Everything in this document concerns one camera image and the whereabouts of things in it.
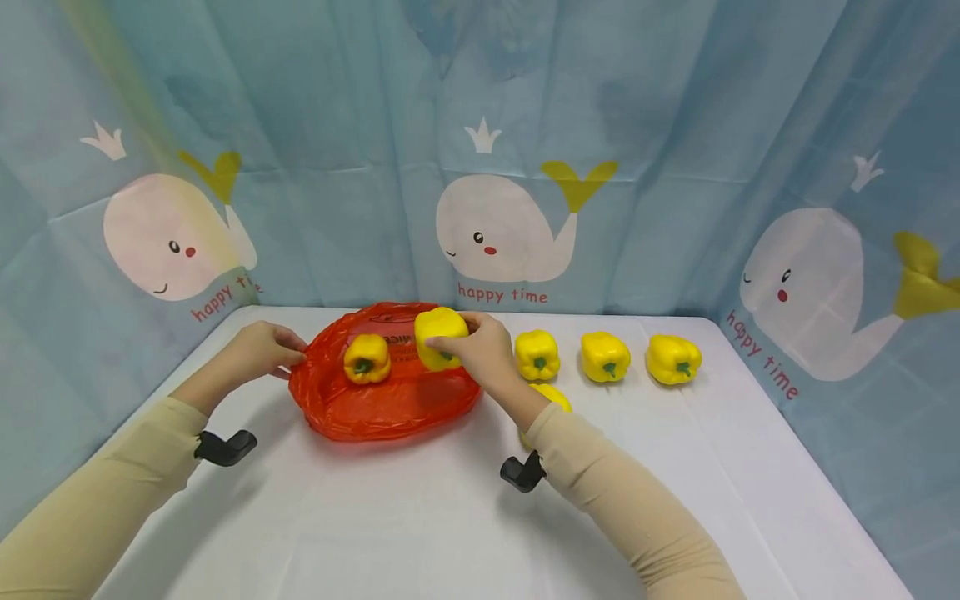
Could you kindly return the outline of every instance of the white table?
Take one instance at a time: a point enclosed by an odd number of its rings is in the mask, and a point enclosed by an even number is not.
[[[224,321],[157,390],[173,390],[245,324],[312,339],[346,310],[250,307]],[[682,318],[502,314],[514,335],[542,328],[574,411],[650,468],[701,520],[748,597],[903,599],[900,579],[761,391],[720,329]],[[586,380],[581,334],[631,348],[620,385]],[[692,386],[667,391],[643,368],[655,333],[697,344]],[[203,464],[154,515],[99,600],[633,598],[633,572],[542,482],[521,494],[501,463],[524,457],[488,397],[427,439],[334,444],[312,432],[283,382],[237,391],[208,429],[260,445],[233,468]]]

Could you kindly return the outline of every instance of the plastic bag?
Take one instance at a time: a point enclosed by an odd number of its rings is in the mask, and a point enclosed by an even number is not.
[[[417,356],[414,319],[436,307],[380,302],[321,331],[290,377],[310,427],[337,442],[396,440],[468,413],[480,386],[462,368],[430,372]],[[344,374],[347,346],[361,333],[387,340],[393,367],[382,383],[356,385]]]

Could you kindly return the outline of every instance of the curtain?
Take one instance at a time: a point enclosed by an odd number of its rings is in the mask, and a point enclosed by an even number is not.
[[[0,532],[253,303],[705,316],[960,585],[952,0],[11,0]]]

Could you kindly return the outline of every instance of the hand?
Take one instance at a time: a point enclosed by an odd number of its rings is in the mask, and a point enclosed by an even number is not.
[[[484,313],[461,313],[470,331],[466,338],[430,338],[426,344],[460,358],[470,376],[526,433],[550,400],[520,377],[510,332]]]
[[[306,359],[305,350],[306,342],[291,329],[258,321],[240,329],[210,364],[240,387],[263,375],[290,379],[288,370]]]
[[[520,379],[514,362],[510,332],[485,313],[460,314],[467,322],[466,338],[430,338],[426,344],[460,358],[470,376],[488,391],[500,390]]]
[[[233,390],[263,375],[289,379],[306,356],[306,343],[282,325],[249,324],[170,396],[208,417]]]

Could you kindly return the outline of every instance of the yellow bell pepper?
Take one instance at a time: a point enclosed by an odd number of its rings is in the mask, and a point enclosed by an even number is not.
[[[647,371],[663,385],[692,381],[704,358],[700,349],[675,335],[655,335],[647,347]]]
[[[542,329],[516,336],[516,367],[527,381],[547,381],[560,371],[560,351],[553,336]]]
[[[380,383],[390,374],[390,367],[387,341],[375,333],[353,338],[344,354],[344,373],[353,383]]]
[[[417,338],[417,356],[430,371],[456,369],[460,366],[460,359],[447,352],[440,352],[428,348],[426,341],[430,338],[466,338],[470,334],[467,322],[457,311],[445,306],[438,306],[433,310],[420,313],[414,320],[414,337]]]
[[[543,396],[546,397],[546,399],[550,400],[551,402],[556,402],[557,404],[560,404],[560,407],[564,409],[565,413],[573,412],[573,408],[570,406],[570,402],[569,400],[566,399],[566,396],[564,396],[560,390],[553,387],[549,383],[531,383],[530,387],[537,390],[541,394],[543,394]],[[527,442],[527,437],[523,435],[522,431],[520,431],[519,433],[520,433],[520,445],[522,445],[523,449],[526,450],[527,452],[532,452],[533,448],[530,447],[530,444]]]
[[[587,333],[580,339],[580,362],[597,383],[619,381],[630,367],[630,349],[606,331]]]

